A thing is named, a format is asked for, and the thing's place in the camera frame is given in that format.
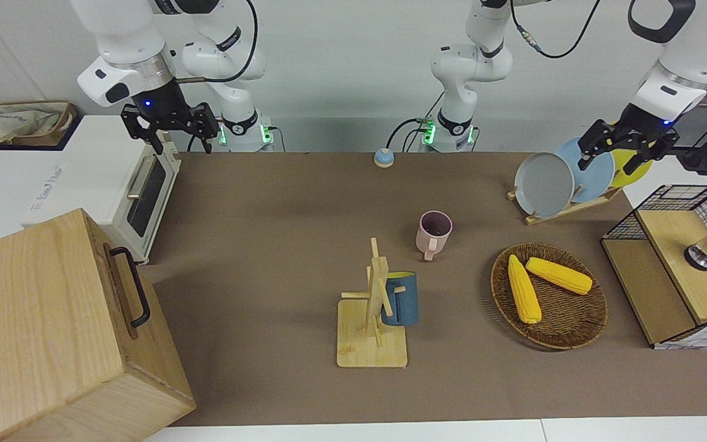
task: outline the white wall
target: white wall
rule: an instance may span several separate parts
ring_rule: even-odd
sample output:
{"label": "white wall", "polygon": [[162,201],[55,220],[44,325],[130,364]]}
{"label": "white wall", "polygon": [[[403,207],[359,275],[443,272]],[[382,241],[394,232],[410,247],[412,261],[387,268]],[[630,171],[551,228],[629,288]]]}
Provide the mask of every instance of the white wall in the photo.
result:
{"label": "white wall", "polygon": [[[629,31],[628,3],[601,3],[580,47],[560,61],[542,58],[508,27],[513,72],[499,83],[474,86],[480,97],[474,122],[483,130],[479,148],[551,150],[595,118],[615,120],[660,52]],[[249,33],[246,3],[228,4]],[[396,123],[424,115],[441,92],[430,74],[435,48],[468,42],[470,0],[255,5],[269,69],[252,82],[252,91],[294,150],[375,149]],[[518,17],[547,52],[557,53],[575,39],[591,5],[555,0],[519,8]],[[171,48],[196,39],[188,17],[155,19]],[[0,101],[44,96],[73,101],[88,113],[118,112],[118,106],[95,106],[75,83],[95,58],[95,43],[68,0],[0,0]],[[186,85],[185,91],[189,103],[216,107],[204,85]],[[705,126],[707,111],[689,120]]]}

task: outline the mug handle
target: mug handle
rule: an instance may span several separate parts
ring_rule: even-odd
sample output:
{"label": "mug handle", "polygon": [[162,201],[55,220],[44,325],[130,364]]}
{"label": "mug handle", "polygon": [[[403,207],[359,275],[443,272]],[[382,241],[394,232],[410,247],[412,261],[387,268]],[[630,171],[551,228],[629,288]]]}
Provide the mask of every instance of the mug handle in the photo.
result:
{"label": "mug handle", "polygon": [[427,251],[424,252],[424,260],[432,261],[433,255],[438,250],[438,240],[435,238],[430,238],[430,245],[427,247]]}

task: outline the oven window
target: oven window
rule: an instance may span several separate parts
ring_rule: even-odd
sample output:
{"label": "oven window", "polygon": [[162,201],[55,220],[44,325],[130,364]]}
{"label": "oven window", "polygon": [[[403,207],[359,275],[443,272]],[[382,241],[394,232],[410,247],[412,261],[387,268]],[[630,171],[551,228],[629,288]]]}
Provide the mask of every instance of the oven window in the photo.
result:
{"label": "oven window", "polygon": [[152,219],[157,199],[160,198],[160,190],[163,189],[165,183],[165,168],[160,161],[155,162],[152,173],[149,174],[149,179],[146,181],[146,187],[140,199],[133,201],[127,213],[127,223],[133,227],[135,233],[143,238],[146,233],[146,227],[149,225],[149,220]]}

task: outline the corn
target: corn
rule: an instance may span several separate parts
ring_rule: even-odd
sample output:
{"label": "corn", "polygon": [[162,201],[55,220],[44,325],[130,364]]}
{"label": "corn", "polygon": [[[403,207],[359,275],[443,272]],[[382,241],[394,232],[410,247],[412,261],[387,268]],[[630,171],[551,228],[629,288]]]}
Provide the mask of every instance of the corn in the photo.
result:
{"label": "corn", "polygon": [[559,285],[578,295],[587,294],[591,291],[591,287],[594,284],[586,274],[582,274],[561,264],[542,260],[542,258],[530,258],[528,263],[525,264],[525,268],[536,276],[541,277],[541,279]]}
{"label": "corn", "polygon": [[509,255],[509,285],[511,295],[514,297],[514,305],[517,306],[517,314],[525,324],[536,324],[542,320],[542,310],[539,308],[539,300],[536,299],[536,291],[533,289],[528,272],[515,255]]}

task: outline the woven tray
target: woven tray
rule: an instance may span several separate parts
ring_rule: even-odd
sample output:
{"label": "woven tray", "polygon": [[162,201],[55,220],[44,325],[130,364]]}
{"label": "woven tray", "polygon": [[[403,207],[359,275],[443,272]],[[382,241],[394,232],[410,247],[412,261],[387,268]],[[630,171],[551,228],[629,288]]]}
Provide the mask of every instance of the woven tray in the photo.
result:
{"label": "woven tray", "polygon": [[[594,285],[589,294],[581,296],[528,272],[539,298],[542,320],[538,324],[523,324],[509,285],[509,255],[516,255],[523,264],[536,257],[567,266],[589,275]],[[578,349],[590,344],[607,324],[607,302],[597,279],[577,258],[547,244],[523,242],[504,250],[493,264],[490,287],[503,318],[522,336],[550,349]]]}

